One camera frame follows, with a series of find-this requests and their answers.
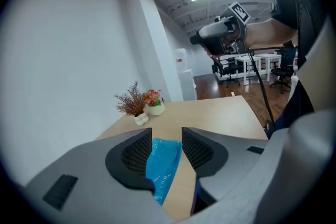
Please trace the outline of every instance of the small potted plant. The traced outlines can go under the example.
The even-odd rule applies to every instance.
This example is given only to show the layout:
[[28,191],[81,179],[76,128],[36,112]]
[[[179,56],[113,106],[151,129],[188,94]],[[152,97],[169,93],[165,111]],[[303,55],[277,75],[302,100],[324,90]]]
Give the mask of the small potted plant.
[[160,97],[160,92],[161,90],[149,90],[143,96],[143,100],[149,106],[149,111],[152,115],[159,116],[165,110],[163,99]]
[[131,115],[134,117],[135,123],[139,126],[146,123],[149,118],[147,114],[143,111],[145,107],[145,102],[143,101],[143,93],[138,90],[138,82],[136,81],[133,86],[131,86],[127,93],[122,95],[116,94],[114,97],[119,99],[119,102],[115,106],[119,112],[126,113],[126,115]]

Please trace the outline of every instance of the black office chair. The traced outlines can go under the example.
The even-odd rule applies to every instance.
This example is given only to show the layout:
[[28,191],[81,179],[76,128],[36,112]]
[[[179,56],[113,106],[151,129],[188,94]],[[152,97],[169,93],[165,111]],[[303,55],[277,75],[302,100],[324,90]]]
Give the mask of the black office chair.
[[283,93],[283,87],[288,87],[289,81],[287,80],[287,77],[291,77],[294,73],[293,69],[293,62],[295,58],[296,49],[295,48],[284,48],[281,50],[281,64],[280,68],[273,68],[271,69],[271,72],[279,76],[280,79],[276,80],[274,83],[272,83],[269,87],[271,88],[273,85],[280,85],[281,86],[281,93]]
[[238,86],[240,86],[240,82],[238,81],[238,79],[233,79],[231,78],[232,74],[235,74],[236,71],[238,70],[238,65],[235,64],[235,58],[228,58],[227,62],[228,62],[228,66],[223,68],[223,65],[221,64],[221,62],[217,59],[214,59],[214,68],[215,70],[217,69],[218,73],[220,73],[222,76],[228,74],[229,78],[227,80],[224,81],[220,81],[220,83],[224,83],[227,82],[226,87],[229,87],[230,82],[236,82],[238,83]]

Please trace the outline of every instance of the ceiling beam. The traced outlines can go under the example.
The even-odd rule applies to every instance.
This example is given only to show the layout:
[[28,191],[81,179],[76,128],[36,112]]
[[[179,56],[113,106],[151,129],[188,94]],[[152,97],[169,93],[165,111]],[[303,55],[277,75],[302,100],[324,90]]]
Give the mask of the ceiling beam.
[[[258,16],[260,14],[260,12],[257,11],[257,10],[253,10],[253,11],[248,12],[248,13],[251,16],[251,19],[255,19],[256,17],[258,17],[260,19],[267,19],[267,18],[271,17],[270,12],[263,12],[263,15],[261,17]],[[207,19],[199,20],[197,22],[185,25],[185,26],[182,27],[182,29],[185,32],[189,32],[189,31],[193,31],[193,30],[199,30],[205,25],[207,25]]]
[[264,10],[262,10],[262,11],[259,13],[259,16],[261,16],[264,12],[268,11],[270,8],[272,8],[272,5],[269,5],[267,8],[265,8]]
[[[269,3],[269,4],[271,3],[271,0],[211,0],[211,6],[217,7],[217,6],[224,5],[224,4],[231,4],[234,1],[238,1],[240,3],[250,3],[250,2]],[[179,19],[190,13],[203,10],[207,7],[208,7],[208,0],[197,0],[187,5],[181,4],[180,6],[175,7],[175,10],[170,12],[170,16],[173,19]]]

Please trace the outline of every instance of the light wooden tabletop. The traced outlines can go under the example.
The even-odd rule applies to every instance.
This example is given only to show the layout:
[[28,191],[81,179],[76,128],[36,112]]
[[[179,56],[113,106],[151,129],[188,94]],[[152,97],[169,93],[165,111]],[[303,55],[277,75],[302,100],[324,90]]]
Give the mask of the light wooden tabletop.
[[[137,126],[132,117],[123,116],[98,139],[141,128],[152,128],[152,138],[181,141],[182,127],[195,127],[219,134],[267,140],[257,117],[242,96],[165,103],[160,116]],[[190,217],[196,174],[182,152],[172,186],[163,209],[176,221]]]

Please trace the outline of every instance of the black sleeve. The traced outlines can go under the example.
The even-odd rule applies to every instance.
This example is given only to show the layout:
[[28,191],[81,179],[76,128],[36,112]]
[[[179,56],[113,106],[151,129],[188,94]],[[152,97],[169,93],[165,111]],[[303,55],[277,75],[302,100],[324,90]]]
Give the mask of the black sleeve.
[[295,0],[275,0],[272,18],[290,28],[298,29]]

